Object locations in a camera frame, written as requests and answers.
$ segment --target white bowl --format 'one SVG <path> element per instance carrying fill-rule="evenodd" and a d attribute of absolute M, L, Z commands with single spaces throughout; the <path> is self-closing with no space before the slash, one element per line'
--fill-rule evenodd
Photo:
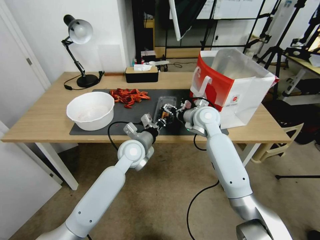
<path fill-rule="evenodd" d="M 67 106 L 67 116 L 79 128 L 94 131 L 107 126 L 113 119 L 113 97 L 105 92 L 90 92 L 73 99 Z"/>

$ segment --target floor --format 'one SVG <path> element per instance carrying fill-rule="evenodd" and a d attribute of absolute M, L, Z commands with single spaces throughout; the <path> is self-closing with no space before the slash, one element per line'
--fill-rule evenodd
<path fill-rule="evenodd" d="M 169 65 L 169 70 L 192 71 L 194 67 L 195 64 L 183 64 L 182 68 Z M 155 143 L 154 148 L 144 169 L 126 174 L 122 191 L 90 233 L 93 240 L 190 239 L 186 226 L 188 205 L 197 192 L 216 183 L 216 174 L 206 152 L 192 144 Z M 72 191 L 64 184 L 11 240 L 34 240 L 58 227 L 101 172 L 117 161 L 111 144 L 80 144 L 61 158 L 79 182 L 78 190 Z M 306 230 L 320 229 L 319 180 L 277 180 L 274 175 L 319 174 L 319 161 L 320 152 L 314 143 L 293 143 L 285 156 L 270 157 L 263 164 L 249 162 L 246 167 L 256 198 L 278 213 L 293 239 L 306 239 Z M 235 228 L 242 220 L 218 185 L 194 201 L 189 222 L 196 240 L 231 240 L 236 239 Z"/>

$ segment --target black lamp base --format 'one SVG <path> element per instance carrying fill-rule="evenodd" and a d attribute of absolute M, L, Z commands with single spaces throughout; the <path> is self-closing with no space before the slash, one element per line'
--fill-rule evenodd
<path fill-rule="evenodd" d="M 83 88 L 92 87 L 98 83 L 99 78 L 95 75 L 86 75 L 85 77 L 81 76 L 77 80 L 77 85 Z"/>

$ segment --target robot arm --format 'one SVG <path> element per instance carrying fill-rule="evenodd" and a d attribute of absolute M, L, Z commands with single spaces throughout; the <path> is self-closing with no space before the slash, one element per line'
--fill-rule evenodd
<path fill-rule="evenodd" d="M 42 234 L 37 240 L 78 240 L 89 234 L 122 189 L 128 169 L 139 171 L 154 153 L 152 144 L 166 122 L 159 119 L 152 123 L 149 114 L 143 115 L 141 121 L 145 127 L 141 133 L 137 133 L 132 123 L 125 126 L 124 131 L 132 139 L 119 147 L 116 165 L 101 173 L 60 227 Z"/>
<path fill-rule="evenodd" d="M 237 226 L 238 239 L 292 240 L 280 217 L 253 196 L 249 176 L 233 143 L 221 133 L 219 112 L 208 107 L 208 102 L 203 100 L 197 100 L 196 105 L 187 109 L 190 104 L 186 101 L 179 110 L 173 106 L 169 108 L 189 131 L 207 138 L 208 155 L 230 205 L 242 219 L 247 220 Z"/>

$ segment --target plastic chair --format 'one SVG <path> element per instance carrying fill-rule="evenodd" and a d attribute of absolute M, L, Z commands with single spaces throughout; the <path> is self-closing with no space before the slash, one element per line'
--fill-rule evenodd
<path fill-rule="evenodd" d="M 258 150 L 255 152 L 255 154 L 252 156 L 251 161 L 254 163 L 262 163 L 266 158 L 270 156 L 274 156 L 279 154 L 281 157 L 285 155 L 285 151 L 287 148 L 291 145 L 291 143 L 294 141 L 294 139 L 297 137 L 299 132 L 301 131 L 303 126 L 303 123 L 292 126 L 292 127 L 286 127 L 282 128 L 290 137 L 291 142 L 290 143 L 265 143 L 261 144 Z"/>

